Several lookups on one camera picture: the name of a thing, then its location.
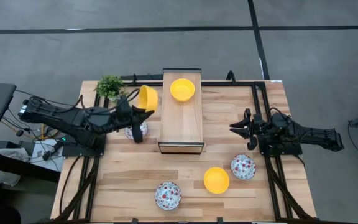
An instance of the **cable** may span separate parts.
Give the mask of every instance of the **cable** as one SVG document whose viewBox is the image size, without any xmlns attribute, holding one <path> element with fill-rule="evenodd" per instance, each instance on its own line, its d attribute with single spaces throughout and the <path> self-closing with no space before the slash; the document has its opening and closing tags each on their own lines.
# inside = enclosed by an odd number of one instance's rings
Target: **cable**
<svg viewBox="0 0 358 224">
<path fill-rule="evenodd" d="M 271 107 L 271 108 L 269 109 L 269 111 L 271 111 L 271 110 L 276 110 L 277 112 L 280 113 L 280 115 L 284 118 L 284 120 L 288 120 L 288 117 L 285 116 L 285 114 L 283 114 L 279 109 L 277 109 L 277 108 L 275 108 L 275 107 Z"/>
<path fill-rule="evenodd" d="M 31 159 L 36 159 L 36 158 L 40 158 L 42 156 L 35 156 L 35 157 L 27 157 L 27 158 L 24 158 L 24 159 L 28 159 L 28 161 L 25 161 L 25 162 L 30 162 Z"/>
<path fill-rule="evenodd" d="M 15 133 L 17 132 L 16 129 L 10 127 L 10 126 L 9 126 L 7 123 L 5 123 L 4 121 L 1 121 L 1 123 L 2 123 L 2 124 L 5 124 L 9 129 L 11 129 L 12 131 L 14 131 Z M 26 134 L 23 134 L 23 136 L 28 137 L 28 138 L 31 138 L 31 139 L 33 138 L 33 137 L 28 136 L 28 135 L 26 135 Z"/>
<path fill-rule="evenodd" d="M 42 103 L 40 104 L 35 104 L 35 101 L 34 100 L 38 100 L 40 102 L 45 102 L 45 103 L 48 103 L 47 100 L 41 98 L 41 97 L 38 97 L 38 96 L 31 96 L 30 99 L 29 99 L 29 102 L 31 103 L 31 105 L 33 105 L 34 107 L 37 107 L 37 108 L 40 108 L 42 106 Z M 72 105 L 70 108 L 67 108 L 67 109 L 64 109 L 64 110 L 51 110 L 51 109 L 46 109 L 46 108 L 42 108 L 43 110 L 45 111 L 48 111 L 48 112 L 53 112 L 53 113 L 64 113 L 64 112 L 67 112 L 67 111 L 70 111 L 74 108 L 76 108 L 76 106 L 80 103 L 80 101 L 82 101 L 82 95 L 79 97 L 79 99 L 77 100 L 77 102 Z"/>
<path fill-rule="evenodd" d="M 29 128 L 23 128 L 23 127 L 20 127 L 18 124 L 16 124 L 13 120 L 9 119 L 9 118 L 6 118 L 6 117 L 2 117 L 6 122 L 8 122 L 9 124 L 11 124 L 13 127 L 15 128 L 19 128 L 23 131 L 36 131 L 37 129 L 29 129 Z"/>
<path fill-rule="evenodd" d="M 130 92 L 127 96 L 125 96 L 125 97 L 126 97 L 126 100 L 127 100 L 128 102 L 132 101 L 134 98 L 137 97 L 137 95 L 139 94 L 139 92 L 140 92 L 139 89 L 135 89 L 134 91 Z M 129 98 L 130 96 L 132 96 L 132 94 L 134 94 L 134 93 L 135 93 L 135 95 L 134 95 L 131 99 L 128 100 L 128 98 Z M 122 101 L 119 102 L 116 106 L 113 106 L 112 108 L 108 108 L 108 109 L 106 109 L 106 110 L 104 110 L 104 111 L 99 111 L 99 112 L 92 113 L 92 112 L 88 112 L 88 110 L 85 108 L 85 105 L 84 105 L 83 100 L 81 99 L 81 101 L 80 101 L 81 107 L 84 109 L 85 113 L 88 114 L 88 115 L 110 115 L 109 112 L 112 111 L 112 110 L 114 110 L 114 109 L 116 109 L 117 107 L 121 106 L 121 104 L 123 104 L 123 102 L 125 102 L 125 100 L 122 100 Z"/>
<path fill-rule="evenodd" d="M 347 134 L 349 135 L 349 139 L 351 140 L 351 142 L 352 142 L 354 148 L 358 151 L 358 148 L 357 148 L 357 146 L 354 144 L 353 139 L 352 139 L 352 137 L 351 137 L 350 127 L 351 127 L 351 124 L 350 124 L 350 121 L 349 121 L 349 123 L 347 124 Z"/>
<path fill-rule="evenodd" d="M 309 130 L 309 131 L 305 132 L 305 133 L 302 135 L 302 137 L 300 138 L 299 143 L 301 143 L 301 142 L 302 142 L 302 139 L 303 139 L 307 134 L 309 134 L 309 133 L 312 132 L 312 131 L 313 131 L 313 130 Z"/>
<path fill-rule="evenodd" d="M 78 156 L 73 164 L 71 165 L 70 169 L 68 170 L 68 173 L 67 173 L 67 177 L 66 177 L 66 180 L 65 180 L 65 184 L 63 185 L 63 189 L 62 189 L 62 194 L 60 195 L 60 204 L 59 204 L 59 214 L 62 214 L 62 203 L 63 203 L 63 194 L 65 193 L 65 189 L 66 189 L 66 185 L 67 185 L 67 181 L 68 181 L 68 178 L 74 168 L 74 165 L 77 163 L 77 161 L 80 159 L 80 157 Z"/>
<path fill-rule="evenodd" d="M 301 159 L 301 157 L 299 157 L 299 155 L 293 155 L 293 156 L 295 156 L 296 158 L 298 158 L 298 159 L 302 162 L 303 167 L 305 167 L 305 162 L 303 161 L 303 159 Z"/>
<path fill-rule="evenodd" d="M 15 91 L 19 92 L 19 93 L 24 93 L 24 94 L 27 94 L 27 95 L 30 95 L 30 96 L 34 96 L 34 97 L 37 97 L 37 98 L 40 98 L 42 100 L 49 101 L 49 102 L 52 102 L 52 103 L 57 103 L 57 104 L 60 104 L 60 105 L 67 105 L 67 106 L 74 106 L 74 105 L 71 105 L 71 104 L 68 104 L 68 103 L 56 102 L 56 101 L 53 101 L 53 100 L 48 100 L 48 99 L 45 99 L 45 98 L 42 98 L 42 97 L 39 97 L 39 96 L 35 96 L 34 94 L 28 93 L 26 91 L 22 91 L 22 90 L 15 90 Z"/>
<path fill-rule="evenodd" d="M 7 108 L 7 110 L 10 112 L 10 114 L 12 115 L 12 117 L 13 117 L 16 121 L 18 121 L 20 124 L 23 124 L 23 125 L 25 125 L 26 127 L 30 128 L 30 126 L 28 126 L 26 123 L 24 123 L 24 122 L 20 121 L 19 119 L 17 119 L 16 116 L 13 115 L 13 113 L 12 113 L 12 111 L 11 111 L 11 109 L 10 109 L 9 107 Z"/>
<path fill-rule="evenodd" d="M 41 135 L 41 137 L 39 138 L 39 139 L 41 139 L 41 140 L 45 140 L 45 139 L 50 139 L 50 138 L 53 138 L 53 137 L 55 137 L 58 133 L 59 133 L 59 130 L 56 130 L 55 131 L 55 133 L 53 133 L 51 136 L 48 136 L 48 134 L 49 134 L 49 131 L 51 131 L 51 129 L 53 130 L 53 128 L 52 127 L 48 127 L 47 128 L 47 130 L 46 130 L 46 137 L 44 137 L 44 124 L 42 124 L 41 125 L 41 133 L 42 133 L 42 135 Z"/>
<path fill-rule="evenodd" d="M 84 181 L 84 184 L 78 189 L 77 193 L 74 195 L 73 199 L 67 205 L 67 207 L 64 209 L 64 211 L 62 211 L 62 213 L 58 217 L 55 218 L 56 221 L 67 220 L 67 218 L 70 216 L 70 214 L 74 210 L 75 206 L 80 202 L 85 190 L 88 188 L 90 183 L 95 178 L 97 178 L 97 175 L 96 175 L 97 170 L 98 170 L 97 163 L 94 162 L 94 164 L 92 165 L 91 171 L 89 172 L 88 176 L 86 177 L 86 179 Z"/>
<path fill-rule="evenodd" d="M 29 159 L 36 159 L 36 158 L 40 158 L 40 157 L 42 157 L 42 156 L 37 156 L 37 157 L 30 157 Z M 60 158 L 60 157 L 62 157 L 62 156 L 57 156 L 57 157 L 54 157 L 54 158 L 50 158 L 49 160 L 54 160 L 54 159 L 57 159 L 57 158 Z M 36 163 L 36 162 L 42 162 L 42 161 L 44 161 L 43 159 L 42 160 L 40 160 L 40 161 L 33 161 L 33 162 L 30 162 L 31 164 L 33 164 L 33 163 Z"/>
<path fill-rule="evenodd" d="M 41 141 L 39 141 L 39 143 L 41 144 L 42 149 L 44 150 L 44 153 L 47 153 L 47 150 L 45 149 L 45 147 L 44 147 L 44 145 L 42 144 L 42 142 L 41 142 Z M 49 161 L 49 160 L 51 160 L 51 161 L 55 164 L 56 171 L 58 172 L 58 171 L 59 171 L 59 168 L 57 167 L 56 162 L 55 162 L 55 161 L 53 161 L 53 159 L 52 159 L 52 155 L 50 155 L 50 158 L 49 158 L 49 159 L 47 159 L 47 161 Z"/>
</svg>

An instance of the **wooden table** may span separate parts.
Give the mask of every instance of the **wooden table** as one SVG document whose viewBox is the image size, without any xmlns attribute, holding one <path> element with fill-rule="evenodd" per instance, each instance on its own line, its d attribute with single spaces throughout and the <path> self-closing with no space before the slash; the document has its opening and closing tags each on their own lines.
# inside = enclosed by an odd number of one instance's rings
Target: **wooden table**
<svg viewBox="0 0 358 224">
<path fill-rule="evenodd" d="M 96 84 L 96 81 L 82 84 L 81 94 L 86 106 L 93 106 Z M 266 87 L 270 106 L 290 114 L 283 83 L 266 81 Z M 156 89 L 161 97 L 162 87 Z M 259 93 L 258 96 L 264 113 L 262 95 Z M 265 162 L 259 148 L 248 151 L 247 141 L 229 131 L 229 124 L 241 120 L 245 108 L 255 113 L 251 87 L 202 87 L 202 104 L 206 146 L 201 155 L 160 153 L 157 138 L 161 105 L 147 120 L 149 131 L 142 144 L 128 140 L 123 131 L 108 134 L 106 151 L 99 165 L 92 222 L 130 222 L 132 218 L 138 218 L 140 222 L 215 222 L 216 217 L 223 217 L 224 221 L 274 220 Z M 230 161 L 238 154 L 254 159 L 257 172 L 251 180 L 238 180 L 232 175 Z M 63 184 L 74 160 L 69 158 L 64 162 L 51 218 L 58 216 Z M 282 156 L 282 161 L 289 191 L 307 213 L 315 216 L 303 164 L 294 156 Z M 82 158 L 68 180 L 63 207 L 78 189 L 81 166 Z M 210 167 L 222 167 L 229 174 L 229 189 L 221 195 L 211 194 L 204 187 L 203 175 Z M 173 211 L 161 210 L 154 201 L 156 186 L 165 181 L 175 182 L 182 191 L 180 206 Z M 278 189 L 277 193 L 281 214 L 285 217 L 283 198 Z M 87 196 L 86 192 L 80 217 L 85 215 Z"/>
</svg>

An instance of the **black tape line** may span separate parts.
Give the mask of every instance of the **black tape line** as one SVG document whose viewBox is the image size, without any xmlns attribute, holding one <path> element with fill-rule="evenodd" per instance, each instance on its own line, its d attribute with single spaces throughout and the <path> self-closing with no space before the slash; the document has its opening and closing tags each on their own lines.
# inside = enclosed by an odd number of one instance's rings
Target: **black tape line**
<svg viewBox="0 0 358 224">
<path fill-rule="evenodd" d="M 194 26 L 194 27 L 128 27 L 128 28 L 90 28 L 90 29 L 26 29 L 0 30 L 0 34 L 89 34 L 126 32 L 191 32 L 191 31 L 243 31 L 251 26 Z"/>
<path fill-rule="evenodd" d="M 262 31 L 280 30 L 358 30 L 358 25 L 354 26 L 261 26 Z"/>
<path fill-rule="evenodd" d="M 253 0 L 248 0 L 248 6 L 249 6 L 249 12 L 251 14 L 251 19 L 252 19 L 252 27 L 254 28 L 256 47 L 258 50 L 260 64 L 262 67 L 261 68 L 262 69 L 262 77 L 264 80 L 269 80 L 270 75 L 269 75 L 269 70 L 267 69 L 267 61 L 266 61 L 264 46 L 262 44 L 262 38 L 260 37 L 258 20 L 256 17 L 255 6 L 254 6 Z"/>
</svg>

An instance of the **metal bracket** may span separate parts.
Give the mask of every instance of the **metal bracket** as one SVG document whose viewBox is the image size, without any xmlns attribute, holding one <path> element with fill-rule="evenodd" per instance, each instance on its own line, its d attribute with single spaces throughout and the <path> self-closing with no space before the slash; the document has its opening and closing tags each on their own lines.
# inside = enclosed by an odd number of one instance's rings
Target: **metal bracket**
<svg viewBox="0 0 358 224">
<path fill-rule="evenodd" d="M 132 85 L 136 85 L 136 80 L 137 80 L 137 77 L 136 77 L 136 74 L 134 74 L 134 79 L 132 80 Z"/>
<path fill-rule="evenodd" d="M 223 218 L 217 217 L 216 220 L 218 221 L 218 224 L 223 224 Z"/>
<path fill-rule="evenodd" d="M 234 73 L 232 70 L 230 70 L 229 73 L 227 74 L 226 80 L 231 80 L 231 83 L 233 85 L 236 84 L 236 77 L 234 76 Z"/>
</svg>

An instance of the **yellow bowl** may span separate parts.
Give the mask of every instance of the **yellow bowl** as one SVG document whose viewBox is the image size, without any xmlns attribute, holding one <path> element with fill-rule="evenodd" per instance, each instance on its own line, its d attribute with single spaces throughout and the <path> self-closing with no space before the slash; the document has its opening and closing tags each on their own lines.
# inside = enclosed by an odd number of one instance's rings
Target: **yellow bowl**
<svg viewBox="0 0 358 224">
<path fill-rule="evenodd" d="M 173 81 L 170 91 L 177 101 L 186 102 L 194 95 L 195 87 L 190 80 L 179 78 Z"/>
<path fill-rule="evenodd" d="M 209 168 L 204 174 L 206 189 L 214 194 L 221 194 L 229 187 L 229 175 L 219 167 Z"/>
<path fill-rule="evenodd" d="M 139 92 L 139 99 L 137 100 L 137 107 L 146 109 L 148 111 L 156 111 L 158 106 L 158 93 L 155 89 L 142 85 Z"/>
</svg>

